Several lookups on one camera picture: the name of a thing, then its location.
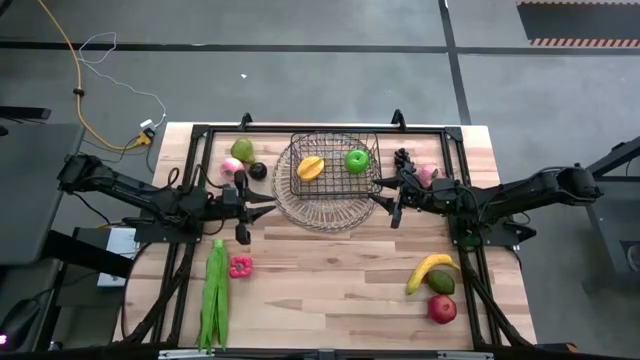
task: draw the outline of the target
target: green pear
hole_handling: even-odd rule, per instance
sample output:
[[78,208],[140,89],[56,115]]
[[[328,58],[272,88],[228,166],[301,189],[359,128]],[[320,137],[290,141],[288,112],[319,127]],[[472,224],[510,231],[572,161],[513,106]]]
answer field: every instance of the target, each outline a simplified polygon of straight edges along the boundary
[[231,146],[231,156],[246,164],[256,162],[253,156],[253,144],[251,140],[247,138],[240,138],[233,143],[233,146]]

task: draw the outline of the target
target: red apple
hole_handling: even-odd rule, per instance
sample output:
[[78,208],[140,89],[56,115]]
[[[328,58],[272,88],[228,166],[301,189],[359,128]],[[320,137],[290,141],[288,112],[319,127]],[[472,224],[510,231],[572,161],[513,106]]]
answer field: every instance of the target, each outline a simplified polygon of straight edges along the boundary
[[456,303],[447,295],[436,295],[427,303],[429,317],[438,324],[446,324],[456,318]]

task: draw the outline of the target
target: metal wire basket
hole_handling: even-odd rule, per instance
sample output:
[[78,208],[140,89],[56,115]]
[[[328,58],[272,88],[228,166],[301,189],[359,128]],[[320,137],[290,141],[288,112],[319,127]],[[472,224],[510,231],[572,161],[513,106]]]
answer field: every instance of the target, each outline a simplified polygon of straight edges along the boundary
[[303,199],[291,193],[290,144],[280,155],[273,169],[272,191],[276,206],[291,222],[309,230],[340,232],[352,229],[365,221],[375,209],[375,202],[367,197],[341,199]]
[[[360,149],[369,155],[369,166],[360,174],[345,167],[345,156]],[[371,181],[381,178],[378,137],[370,132],[296,133],[291,136],[291,193],[303,199],[353,199],[379,194],[382,187]],[[302,181],[296,171],[308,156],[324,160],[324,170],[312,181]]]

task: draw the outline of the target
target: pink toy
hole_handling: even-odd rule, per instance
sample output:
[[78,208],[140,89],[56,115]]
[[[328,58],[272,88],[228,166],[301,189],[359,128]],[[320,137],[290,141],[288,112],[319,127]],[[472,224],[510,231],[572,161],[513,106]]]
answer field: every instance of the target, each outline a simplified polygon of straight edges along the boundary
[[253,271],[253,259],[249,256],[234,256],[229,265],[229,276],[232,279],[247,278]]
[[244,166],[236,158],[227,158],[220,165],[220,175],[227,182],[233,182],[233,174],[238,170],[244,170]]
[[420,184],[427,188],[431,186],[433,179],[441,177],[443,177],[441,171],[438,169],[438,166],[434,164],[427,164],[418,170]]

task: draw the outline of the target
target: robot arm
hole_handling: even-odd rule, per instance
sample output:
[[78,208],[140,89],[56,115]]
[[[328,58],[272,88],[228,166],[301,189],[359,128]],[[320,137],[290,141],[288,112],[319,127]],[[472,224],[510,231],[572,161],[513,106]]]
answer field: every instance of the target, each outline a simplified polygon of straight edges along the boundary
[[405,207],[453,215],[464,221],[467,229],[479,231],[485,225],[527,210],[555,203],[585,206],[602,195],[591,173],[578,165],[545,168],[526,179],[486,189],[465,187],[458,180],[448,178],[436,178],[425,188],[404,149],[396,151],[395,165],[394,177],[373,182],[399,189],[397,200],[370,196],[393,216],[392,228],[400,225]]
[[246,207],[246,201],[262,203],[275,199],[251,191],[244,171],[236,172],[235,187],[229,184],[219,186],[222,194],[218,196],[194,186],[194,181],[187,188],[173,188],[178,176],[179,170],[172,169],[167,185],[158,188],[114,171],[95,156],[75,155],[65,159],[58,181],[59,188],[69,194],[98,191],[140,208],[143,210],[143,217],[127,218],[124,219],[125,222],[146,230],[158,230],[151,231],[152,234],[170,234],[174,231],[183,235],[176,236],[176,239],[183,239],[184,234],[200,237],[203,223],[207,221],[238,219],[236,240],[247,245],[251,243],[251,234],[247,231],[246,224],[253,223],[275,208]]

